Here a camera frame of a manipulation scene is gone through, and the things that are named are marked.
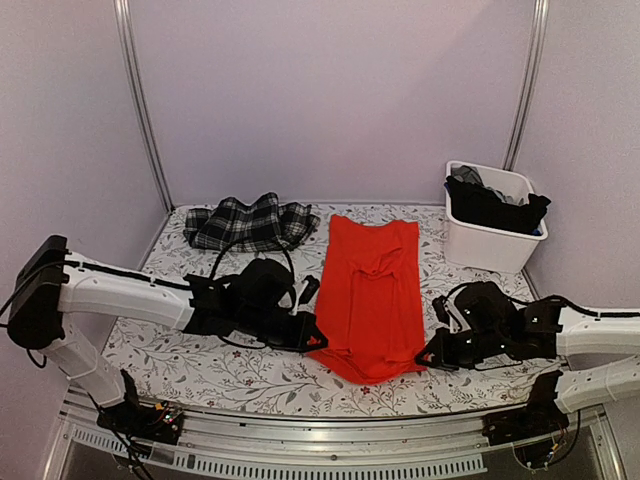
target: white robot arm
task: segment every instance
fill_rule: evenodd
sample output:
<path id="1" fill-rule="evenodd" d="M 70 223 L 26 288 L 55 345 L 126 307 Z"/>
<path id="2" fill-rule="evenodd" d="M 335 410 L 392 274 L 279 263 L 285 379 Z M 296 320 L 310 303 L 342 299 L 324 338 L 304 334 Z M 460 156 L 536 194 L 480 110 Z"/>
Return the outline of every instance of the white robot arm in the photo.
<path id="1" fill-rule="evenodd" d="M 284 266 L 254 259 L 238 275 L 169 281 L 69 252 L 66 238 L 52 236 L 18 275 L 6 327 L 14 343 L 45 355 L 90 394 L 99 425 L 175 444 L 179 410 L 141 406 L 133 379 L 107 362 L 68 314 L 125 316 L 223 340 L 237 330 L 274 349 L 309 352 L 328 343 L 315 316 L 297 308 L 313 297 L 313 280 L 296 289 Z M 282 306 L 284 298 L 289 306 Z"/>
<path id="2" fill-rule="evenodd" d="M 518 309 L 515 304 L 524 305 Z M 493 282 L 461 284 L 434 300 L 439 328 L 416 362 L 433 368 L 475 368 L 486 358 L 513 360 L 576 354 L 628 354 L 588 370 L 556 371 L 536 379 L 526 407 L 488 414 L 491 444 L 543 435 L 568 426 L 568 413 L 640 395 L 640 312 L 590 310 L 551 296 L 522 302 Z"/>

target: floral pattern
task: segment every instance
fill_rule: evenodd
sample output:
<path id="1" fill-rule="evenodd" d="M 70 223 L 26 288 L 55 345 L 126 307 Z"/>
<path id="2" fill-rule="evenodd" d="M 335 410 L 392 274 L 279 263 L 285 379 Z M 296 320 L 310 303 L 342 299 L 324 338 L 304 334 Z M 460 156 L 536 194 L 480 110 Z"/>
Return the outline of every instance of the floral pattern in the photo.
<path id="1" fill-rule="evenodd" d="M 208 275 L 217 253 L 189 247 L 182 235 L 188 207 L 178 208 L 153 249 L 144 271 L 179 279 L 187 273 Z M 420 225 L 420 273 L 425 331 L 431 337 L 438 321 L 431 301 L 461 282 L 492 280 L 506 293 L 530 299 L 522 275 L 507 275 L 445 262 L 446 237 L 442 207 L 407 205 L 317 205 L 321 224 L 305 244 L 292 252 L 296 276 L 322 275 L 329 243 L 329 219 L 344 215 L 381 225 L 392 220 Z M 280 253 L 229 253 L 219 275 L 239 272 L 253 258 Z M 236 343 L 255 344 L 243 335 Z M 510 405 L 526 401 L 540 373 L 556 369 L 557 361 L 535 360 L 488 371 L 408 373 L 380 385 L 354 385 L 320 363 L 300 354 L 229 346 L 215 337 L 187 335 L 161 325 L 119 319 L 104 351 L 125 368 L 142 395 L 185 405 L 266 414 L 312 417 L 375 417 L 441 414 Z M 500 365 L 490 359 L 483 368 Z"/>

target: lavender wall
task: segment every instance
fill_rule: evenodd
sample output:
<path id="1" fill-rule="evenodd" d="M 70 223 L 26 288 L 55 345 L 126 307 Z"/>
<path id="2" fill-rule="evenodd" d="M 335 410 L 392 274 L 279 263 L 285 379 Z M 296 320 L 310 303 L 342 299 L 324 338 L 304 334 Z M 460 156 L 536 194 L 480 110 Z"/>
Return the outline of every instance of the lavender wall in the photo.
<path id="1" fill-rule="evenodd" d="M 132 1 L 178 204 L 444 200 L 446 161 L 500 166 L 533 1 Z"/>
<path id="2" fill-rule="evenodd" d="M 52 233 L 96 259 L 136 266 L 163 212 L 112 2 L 3 2 L 0 64 L 0 298 Z M 110 327 L 83 326 L 98 343 Z M 0 478 L 34 480 L 67 382 L 54 365 L 32 366 L 2 331 L 0 365 Z"/>
<path id="3" fill-rule="evenodd" d="M 516 165 L 554 201 L 528 264 L 542 294 L 640 306 L 639 39 L 637 1 L 551 2 Z M 640 478 L 640 400 L 607 411 L 628 478 Z"/>

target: clothing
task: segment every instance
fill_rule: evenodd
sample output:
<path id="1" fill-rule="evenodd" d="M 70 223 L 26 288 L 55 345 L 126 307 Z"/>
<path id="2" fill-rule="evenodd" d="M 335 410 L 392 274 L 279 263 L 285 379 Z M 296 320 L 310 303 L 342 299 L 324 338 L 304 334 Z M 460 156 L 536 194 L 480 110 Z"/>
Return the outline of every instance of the clothing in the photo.
<path id="1" fill-rule="evenodd" d="M 486 188 L 447 177 L 451 214 L 461 222 L 531 235 L 538 229 L 551 203 L 547 197 L 529 194 L 526 205 L 510 205 Z"/>
<path id="2" fill-rule="evenodd" d="M 318 292 L 318 328 L 329 347 L 311 357 L 358 384 L 422 370 L 424 347 L 417 223 L 367 227 L 334 215 Z"/>
<path id="3" fill-rule="evenodd" d="M 184 236 L 194 248 L 222 250 L 231 242 L 240 252 L 279 251 L 280 244 L 293 250 L 320 224 L 311 213 L 311 205 L 278 204 L 275 193 L 262 195 L 255 203 L 245 205 L 237 198 L 222 200 L 215 210 L 193 208 L 187 212 Z"/>
<path id="4" fill-rule="evenodd" d="M 480 185 L 481 187 L 486 188 L 487 190 L 495 193 L 498 196 L 498 198 L 504 203 L 509 203 L 511 205 L 524 205 L 523 198 L 516 200 L 510 195 L 505 195 L 500 190 L 487 187 L 482 181 L 482 177 L 480 176 L 480 173 L 478 173 L 478 169 L 476 167 L 470 167 L 469 165 L 461 165 L 459 167 L 452 168 L 451 176 L 461 182 L 473 183 L 475 185 Z"/>

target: vent grille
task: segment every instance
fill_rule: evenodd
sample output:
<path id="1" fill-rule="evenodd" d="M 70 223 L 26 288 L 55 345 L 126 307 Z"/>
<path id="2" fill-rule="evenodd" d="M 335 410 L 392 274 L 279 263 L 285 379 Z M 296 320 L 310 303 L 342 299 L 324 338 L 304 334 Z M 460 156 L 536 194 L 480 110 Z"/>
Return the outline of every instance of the vent grille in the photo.
<path id="1" fill-rule="evenodd" d="M 76 425 L 73 439 L 99 450 L 126 455 L 111 434 Z M 421 480 L 446 479 L 486 472 L 482 455 L 468 455 L 442 461 L 402 466 L 312 467 L 273 466 L 213 458 L 199 453 L 176 452 L 173 464 L 150 461 L 163 467 L 230 480 Z"/>

